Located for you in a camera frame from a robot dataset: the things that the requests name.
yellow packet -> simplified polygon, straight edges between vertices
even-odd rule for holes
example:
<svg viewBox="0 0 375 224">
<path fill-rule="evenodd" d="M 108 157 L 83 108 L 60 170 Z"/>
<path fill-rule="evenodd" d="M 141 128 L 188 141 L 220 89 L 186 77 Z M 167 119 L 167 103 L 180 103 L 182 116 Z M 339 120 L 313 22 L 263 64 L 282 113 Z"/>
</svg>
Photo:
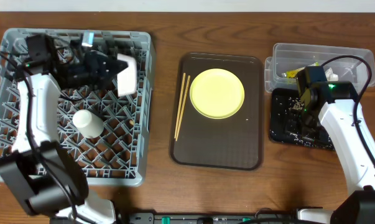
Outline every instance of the yellow packet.
<svg viewBox="0 0 375 224">
<path fill-rule="evenodd" d="M 308 65 L 308 66 L 319 66 L 320 64 L 318 64 L 318 62 L 315 62 L 311 65 Z M 298 72 L 302 71 L 305 67 L 302 67 L 302 68 L 298 68 L 298 69 L 295 69 L 295 70 L 292 70 L 292 71 L 288 71 L 288 72 L 284 72 L 284 73 L 281 73 L 281 75 L 284 77 L 284 78 L 295 78 L 295 76 L 297 75 Z"/>
</svg>

white cup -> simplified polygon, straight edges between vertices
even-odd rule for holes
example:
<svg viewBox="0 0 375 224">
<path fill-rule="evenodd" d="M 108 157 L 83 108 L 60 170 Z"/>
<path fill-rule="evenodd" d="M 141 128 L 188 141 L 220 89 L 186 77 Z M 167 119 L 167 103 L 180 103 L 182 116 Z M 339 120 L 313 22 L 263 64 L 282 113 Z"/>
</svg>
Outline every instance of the white cup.
<svg viewBox="0 0 375 224">
<path fill-rule="evenodd" d="M 103 121 L 88 110 L 79 110 L 73 116 L 73 124 L 84 138 L 95 138 L 104 129 Z"/>
</svg>

black tray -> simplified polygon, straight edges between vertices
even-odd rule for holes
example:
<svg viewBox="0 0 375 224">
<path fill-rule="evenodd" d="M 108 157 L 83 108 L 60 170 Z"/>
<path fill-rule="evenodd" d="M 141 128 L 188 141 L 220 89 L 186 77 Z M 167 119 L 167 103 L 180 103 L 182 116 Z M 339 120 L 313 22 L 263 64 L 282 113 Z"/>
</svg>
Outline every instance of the black tray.
<svg viewBox="0 0 375 224">
<path fill-rule="evenodd" d="M 190 84 L 201 72 L 222 68 L 234 73 L 245 91 L 239 111 L 225 119 L 200 114 L 186 98 L 178 141 L 174 139 L 182 75 L 190 75 Z M 254 170 L 263 157 L 263 69 L 254 57 L 190 53 L 180 62 L 174 117 L 170 138 L 170 156 L 179 164 Z"/>
<path fill-rule="evenodd" d="M 302 125 L 300 121 L 302 106 L 297 90 L 283 88 L 273 90 L 270 139 L 281 143 L 335 150 L 324 128 L 313 130 Z"/>
</svg>

clear plastic container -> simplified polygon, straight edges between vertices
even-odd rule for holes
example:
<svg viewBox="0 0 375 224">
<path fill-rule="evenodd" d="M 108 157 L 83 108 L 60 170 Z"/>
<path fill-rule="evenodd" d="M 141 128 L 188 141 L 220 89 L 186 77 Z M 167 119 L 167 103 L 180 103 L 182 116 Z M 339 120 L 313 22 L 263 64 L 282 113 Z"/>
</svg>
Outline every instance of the clear plastic container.
<svg viewBox="0 0 375 224">
<path fill-rule="evenodd" d="M 275 44 L 273 57 L 265 62 L 264 83 L 265 90 L 271 93 L 275 88 L 297 90 L 294 78 L 284 78 L 283 73 L 318 62 L 320 65 L 327 60 L 340 55 L 354 55 L 363 58 L 371 66 L 373 77 L 369 86 L 375 86 L 374 54 L 368 49 L 354 49 L 349 47 L 330 47 L 307 44 Z M 353 58 L 341 58 L 330 62 L 325 70 L 332 68 L 338 75 L 339 81 L 349 81 L 359 93 L 367 77 L 366 66 Z"/>
</svg>

yellow plate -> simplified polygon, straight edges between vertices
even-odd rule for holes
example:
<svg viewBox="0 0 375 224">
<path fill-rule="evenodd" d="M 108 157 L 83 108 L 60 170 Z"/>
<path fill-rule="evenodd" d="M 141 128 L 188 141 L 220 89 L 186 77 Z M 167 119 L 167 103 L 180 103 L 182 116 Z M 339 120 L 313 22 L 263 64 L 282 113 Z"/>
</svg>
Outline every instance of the yellow plate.
<svg viewBox="0 0 375 224">
<path fill-rule="evenodd" d="M 209 69 L 195 77 L 190 99 L 202 115 L 228 118 L 243 105 L 244 87 L 235 74 L 220 68 Z"/>
</svg>

